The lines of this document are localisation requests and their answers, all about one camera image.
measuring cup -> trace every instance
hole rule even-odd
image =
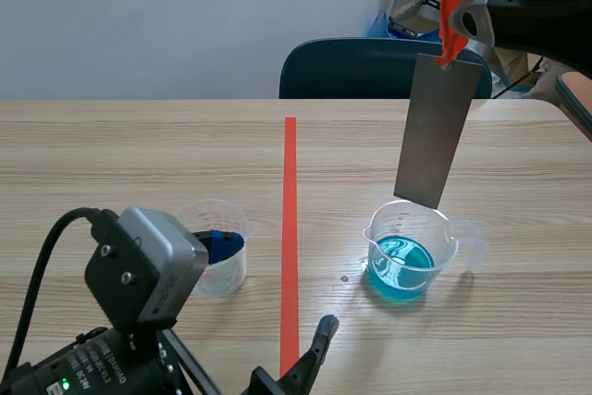
[[[363,236],[369,242],[370,282],[399,300],[424,293],[461,244],[469,247],[469,269],[479,267],[487,252],[478,223],[450,220],[438,210],[404,200],[379,207]]]
[[[193,293],[214,298],[236,290],[247,276],[247,240],[255,234],[255,224],[235,204],[219,199],[205,199],[181,207],[173,215],[191,233],[220,230],[239,233],[243,247],[233,256],[208,265]]]

red tape line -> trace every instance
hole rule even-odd
[[[284,203],[281,225],[281,319],[279,372],[283,376],[300,358],[298,314],[298,191],[296,117],[286,117]]]

dark blue chair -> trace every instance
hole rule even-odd
[[[403,39],[323,39],[296,47],[284,63],[280,99],[409,99],[418,53],[440,56],[441,43]],[[476,99],[491,97],[491,72],[477,53],[460,60],[483,66]]]

table surface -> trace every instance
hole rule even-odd
[[[582,73],[571,71],[561,75],[563,83],[584,106],[589,113],[592,113],[592,80]]]
[[[367,286],[361,230],[392,199],[407,106],[1,101],[0,362],[43,238],[67,210],[222,198],[258,225],[249,275],[226,298],[191,297],[176,330],[225,393],[257,364],[277,377],[284,117],[295,116],[301,352],[322,315],[341,323],[315,393],[589,394],[589,141],[552,105],[475,101],[440,210],[482,221],[489,256],[472,277],[457,258],[422,301],[398,307]],[[23,360],[106,324],[83,282],[93,248],[85,222],[58,243]]]

gray metal sheet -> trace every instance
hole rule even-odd
[[[438,208],[483,67],[417,55],[395,196]]]

